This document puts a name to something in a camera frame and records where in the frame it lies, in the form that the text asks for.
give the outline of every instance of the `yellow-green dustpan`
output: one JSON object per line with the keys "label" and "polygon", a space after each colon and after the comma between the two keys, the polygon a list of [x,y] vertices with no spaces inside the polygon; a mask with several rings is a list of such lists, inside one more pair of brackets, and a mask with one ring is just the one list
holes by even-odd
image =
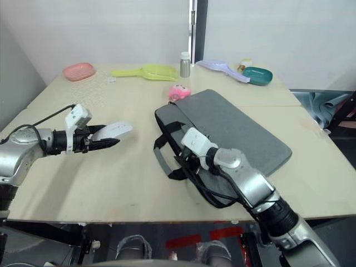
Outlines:
{"label": "yellow-green dustpan", "polygon": [[160,64],[145,64],[142,68],[133,71],[111,71],[114,77],[142,76],[150,80],[176,81],[177,70],[173,67]]}

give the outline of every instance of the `white wall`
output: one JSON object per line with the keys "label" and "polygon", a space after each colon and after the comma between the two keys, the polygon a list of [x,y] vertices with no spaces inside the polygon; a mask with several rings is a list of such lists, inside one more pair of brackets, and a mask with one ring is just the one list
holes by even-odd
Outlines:
{"label": "white wall", "polygon": [[189,0],[1,0],[1,16],[44,81],[77,62],[176,63]]}
{"label": "white wall", "polygon": [[355,90],[356,1],[209,1],[213,58],[263,62],[291,89]]}
{"label": "white wall", "polygon": [[43,79],[0,20],[0,131],[45,87]]}

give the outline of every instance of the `small bottle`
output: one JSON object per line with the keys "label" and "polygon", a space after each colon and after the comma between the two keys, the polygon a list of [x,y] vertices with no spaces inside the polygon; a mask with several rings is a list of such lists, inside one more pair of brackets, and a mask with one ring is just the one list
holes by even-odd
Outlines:
{"label": "small bottle", "polygon": [[188,78],[190,76],[190,56],[188,52],[180,53],[180,77]]}

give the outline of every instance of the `table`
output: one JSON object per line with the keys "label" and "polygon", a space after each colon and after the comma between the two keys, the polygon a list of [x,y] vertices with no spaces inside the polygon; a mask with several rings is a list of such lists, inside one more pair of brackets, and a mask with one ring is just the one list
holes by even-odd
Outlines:
{"label": "table", "polygon": [[[355,170],[278,78],[258,87],[194,66],[191,77],[178,82],[128,77],[108,84],[109,70],[136,66],[95,67],[97,74],[79,83],[58,76],[2,135],[72,102],[91,110],[90,125],[126,120],[133,124],[133,133],[109,149],[37,160],[18,190],[9,219],[60,223],[250,220],[240,205],[215,209],[191,182],[172,181],[161,170],[152,150],[161,134],[154,111],[167,102],[174,83],[190,86],[193,93],[207,88],[217,91],[292,149],[291,159],[269,179],[301,216],[356,214]],[[65,115],[41,127],[61,130]],[[164,154],[172,155],[170,148]]]}

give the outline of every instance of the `pink toy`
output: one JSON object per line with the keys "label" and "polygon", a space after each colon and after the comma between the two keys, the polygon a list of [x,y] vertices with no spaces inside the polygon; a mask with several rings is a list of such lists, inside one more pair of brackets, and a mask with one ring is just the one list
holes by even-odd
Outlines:
{"label": "pink toy", "polygon": [[168,97],[171,101],[176,101],[190,96],[191,90],[183,85],[173,85],[169,89]]}
{"label": "pink toy", "polygon": [[82,79],[88,78],[94,73],[95,69],[89,63],[77,63],[72,66],[66,67],[63,70],[64,76],[72,82],[77,82]]}

